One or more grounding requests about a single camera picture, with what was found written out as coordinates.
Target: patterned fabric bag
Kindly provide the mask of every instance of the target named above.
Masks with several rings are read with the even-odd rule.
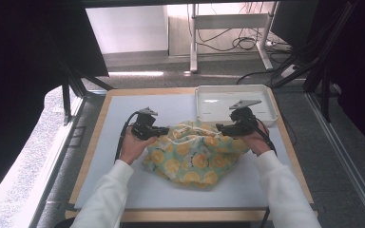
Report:
[[[248,152],[242,140],[223,136],[216,127],[201,122],[183,122],[171,126],[147,147],[144,166],[178,184],[207,188]]]

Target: white desk frame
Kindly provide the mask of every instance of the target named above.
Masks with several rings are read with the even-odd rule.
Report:
[[[191,51],[190,51],[190,71],[198,72],[198,49],[197,49],[197,29],[245,29],[245,28],[264,28],[264,33],[256,46],[260,58],[265,65],[266,70],[273,69],[271,61],[265,52],[266,38],[271,29],[272,20],[274,19],[277,3],[274,2],[271,11],[268,13],[251,13],[251,14],[224,14],[224,15],[198,15],[197,5],[192,5],[191,15]]]

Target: plastic tray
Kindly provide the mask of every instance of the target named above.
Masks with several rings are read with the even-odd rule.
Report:
[[[196,88],[197,118],[199,121],[215,124],[232,124],[231,105],[240,100],[261,100],[260,104],[249,106],[253,114],[270,126],[278,119],[272,103],[270,88],[265,85],[202,85]]]

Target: white long-sleeved shirt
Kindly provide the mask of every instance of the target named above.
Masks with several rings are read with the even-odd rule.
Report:
[[[272,221],[277,228],[321,227],[290,168],[283,165],[274,151],[256,160],[259,183],[264,191]],[[127,183],[133,169],[117,160],[108,174],[102,176],[94,194],[74,220],[71,228],[119,227],[127,198]]]

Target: drawstring bag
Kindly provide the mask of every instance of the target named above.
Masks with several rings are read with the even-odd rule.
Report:
[[[171,126],[168,134],[147,147],[144,166],[183,186],[214,186],[249,148],[201,122]]]

